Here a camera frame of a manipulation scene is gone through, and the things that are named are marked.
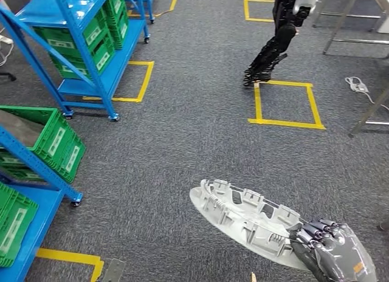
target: yellow floor tape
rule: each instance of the yellow floor tape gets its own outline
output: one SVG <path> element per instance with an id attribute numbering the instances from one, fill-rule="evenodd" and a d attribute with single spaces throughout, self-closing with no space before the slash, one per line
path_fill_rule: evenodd
<path id="1" fill-rule="evenodd" d="M 93 273 L 91 277 L 91 282 L 96 282 L 101 275 L 101 271 L 104 266 L 104 262 L 101 261 L 99 256 L 87 255 L 85 253 L 73 253 L 64 252 L 63 250 L 50 250 L 39 248 L 36 256 L 37 258 L 94 266 L 94 268 L 93 269 Z"/>

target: white plastic part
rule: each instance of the white plastic part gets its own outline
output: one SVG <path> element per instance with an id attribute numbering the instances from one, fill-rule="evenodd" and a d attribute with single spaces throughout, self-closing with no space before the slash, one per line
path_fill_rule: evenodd
<path id="1" fill-rule="evenodd" d="M 287 229 L 301 224 L 295 211 L 221 180 L 202 180 L 190 197 L 208 221 L 242 246 L 276 263 L 307 270 L 288 239 Z"/>
<path id="2" fill-rule="evenodd" d="M 312 15 L 315 11 L 316 3 L 317 0 L 296 0 L 295 2 L 295 6 L 293 7 L 293 14 L 295 15 L 298 13 L 300 7 L 309 7 L 310 8 L 309 14 Z"/>

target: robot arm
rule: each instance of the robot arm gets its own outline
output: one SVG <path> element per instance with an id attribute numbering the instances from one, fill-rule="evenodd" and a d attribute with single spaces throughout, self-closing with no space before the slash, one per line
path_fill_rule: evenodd
<path id="1" fill-rule="evenodd" d="M 313 13 L 317 0 L 275 0 L 273 17 L 275 36 L 270 39 L 245 71 L 245 86 L 256 81 L 269 81 L 271 72 L 281 60 L 287 57 L 286 52 L 296 34 L 296 27 L 302 26 L 304 20 Z"/>
<path id="2" fill-rule="evenodd" d="M 215 227 L 270 261 L 310 270 L 319 282 L 377 282 L 372 260 L 346 224 L 306 222 L 286 206 L 222 180 L 202 180 L 190 197 Z"/>
<path id="3" fill-rule="evenodd" d="M 310 15 L 315 11 L 317 0 L 296 0 L 293 7 L 293 15 L 297 15 L 300 10 L 307 10 Z"/>

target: green plastic crate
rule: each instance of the green plastic crate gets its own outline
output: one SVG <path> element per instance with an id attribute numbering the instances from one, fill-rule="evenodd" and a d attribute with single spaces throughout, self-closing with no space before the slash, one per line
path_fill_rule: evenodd
<path id="1" fill-rule="evenodd" d="M 57 59 L 54 56 L 50 55 L 50 58 L 51 58 L 51 61 L 54 64 L 54 66 L 58 70 L 58 72 L 63 77 L 63 78 L 79 78 L 77 75 L 76 75 L 74 72 L 71 71 L 69 67 L 61 63 L 58 59 Z M 84 74 L 85 76 L 91 79 L 91 76 L 89 75 L 89 72 L 86 68 L 84 61 L 81 58 L 72 58 L 69 56 L 66 57 L 67 60 L 69 60 L 70 63 L 74 65 L 74 67 L 79 70 L 81 73 Z"/>
<path id="2" fill-rule="evenodd" d="M 125 38 L 128 29 L 128 17 L 127 16 L 127 9 L 125 6 L 122 8 L 121 16 L 119 18 L 117 24 L 110 24 L 110 32 L 113 39 L 115 49 L 122 49 Z"/>
<path id="3" fill-rule="evenodd" d="M 103 5 L 103 10 L 106 11 L 107 19 L 111 17 L 118 16 L 122 7 L 125 6 L 125 0 L 107 0 Z"/>
<path id="4" fill-rule="evenodd" d="M 20 251 L 38 204 L 0 183 L 0 267 L 11 267 Z"/>
<path id="5" fill-rule="evenodd" d="M 33 27 L 34 31 L 47 41 L 59 53 L 66 56 L 81 58 L 80 52 L 76 46 L 69 29 Z M 107 32 L 105 12 L 101 9 L 93 18 L 83 32 L 84 38 L 89 51 L 92 51 L 100 42 Z"/>
<path id="6" fill-rule="evenodd" d="M 33 147 L 29 149 L 54 170 L 60 166 L 66 146 L 76 134 L 56 108 L 1 106 L 0 109 L 29 121 L 45 125 Z M 4 148 L 2 156 L 17 159 Z"/>
<path id="7" fill-rule="evenodd" d="M 104 69 L 108 65 L 108 63 L 110 63 L 112 58 L 113 58 L 113 55 L 115 54 L 115 48 L 112 37 L 107 30 L 105 30 L 104 34 L 105 36 L 91 52 L 93 61 L 96 64 L 96 68 L 100 74 L 104 71 Z M 62 75 L 62 77 L 79 78 L 74 72 L 59 61 L 57 58 L 54 56 L 50 57 L 53 63 L 54 63 L 54 66 L 58 70 L 58 72 Z M 85 75 L 86 77 L 91 78 L 86 65 L 82 58 L 67 56 L 66 59 L 73 64 L 76 68 L 79 69 L 81 73 Z"/>
<path id="8" fill-rule="evenodd" d="M 63 154 L 58 173 L 66 182 L 72 183 L 85 151 L 85 146 L 80 139 L 75 137 Z"/>
<path id="9" fill-rule="evenodd" d="M 29 167 L 2 167 L 1 170 L 4 171 L 10 177 L 21 181 L 44 181 L 39 174 L 35 173 Z"/>
<path id="10" fill-rule="evenodd" d="M 0 167 L 5 165 L 20 167 L 24 164 L 21 160 L 14 157 L 8 151 L 5 151 L 3 148 L 0 148 Z"/>

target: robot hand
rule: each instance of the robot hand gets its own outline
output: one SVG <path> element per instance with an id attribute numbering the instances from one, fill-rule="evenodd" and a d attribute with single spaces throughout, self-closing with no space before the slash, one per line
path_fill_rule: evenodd
<path id="1" fill-rule="evenodd" d="M 377 282 L 371 257 L 347 224 L 312 221 L 291 230 L 290 239 L 320 282 Z"/>

